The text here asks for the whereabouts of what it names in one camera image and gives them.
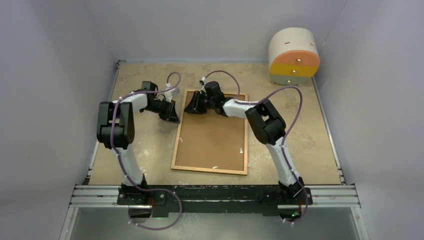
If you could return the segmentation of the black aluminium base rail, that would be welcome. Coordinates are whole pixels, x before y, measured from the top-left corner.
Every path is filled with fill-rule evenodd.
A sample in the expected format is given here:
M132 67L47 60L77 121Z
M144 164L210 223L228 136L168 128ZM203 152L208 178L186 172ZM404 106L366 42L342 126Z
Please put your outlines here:
M170 213L261 214L293 221L314 208L360 206L353 185L311 185L292 197L278 185L78 185L70 207L146 210L154 218Z

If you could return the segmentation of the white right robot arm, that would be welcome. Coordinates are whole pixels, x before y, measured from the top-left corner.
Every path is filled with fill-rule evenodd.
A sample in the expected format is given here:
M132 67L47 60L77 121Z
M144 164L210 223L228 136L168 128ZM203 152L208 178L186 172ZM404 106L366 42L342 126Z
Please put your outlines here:
M284 202L292 204L300 198L301 193L305 196L308 194L286 145L291 129L268 97L260 101L239 101L236 97L225 96L219 83L211 81L194 92L183 111L203 115L209 109L224 117L238 117L248 121L256 139L270 152Z

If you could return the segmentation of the round pastel drawer cabinet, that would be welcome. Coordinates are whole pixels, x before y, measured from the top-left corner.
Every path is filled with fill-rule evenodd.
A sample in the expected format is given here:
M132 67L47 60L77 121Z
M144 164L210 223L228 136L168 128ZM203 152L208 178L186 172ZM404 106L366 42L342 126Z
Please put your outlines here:
M302 85L316 74L320 57L312 32L301 27L278 31L268 45L270 81L280 85Z

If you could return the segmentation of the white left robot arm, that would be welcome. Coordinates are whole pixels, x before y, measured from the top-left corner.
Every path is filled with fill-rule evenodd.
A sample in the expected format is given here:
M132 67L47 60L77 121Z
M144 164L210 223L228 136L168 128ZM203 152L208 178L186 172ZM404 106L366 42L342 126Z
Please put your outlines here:
M138 205L154 197L148 188L144 173L138 167L132 143L135 139L136 113L144 111L158 114L166 122L179 123L176 102L172 99L179 92L178 86L166 83L164 90L151 81L144 81L141 88L120 97L116 101L103 101L98 107L96 138L112 151L118 161L122 184L118 203L134 201Z

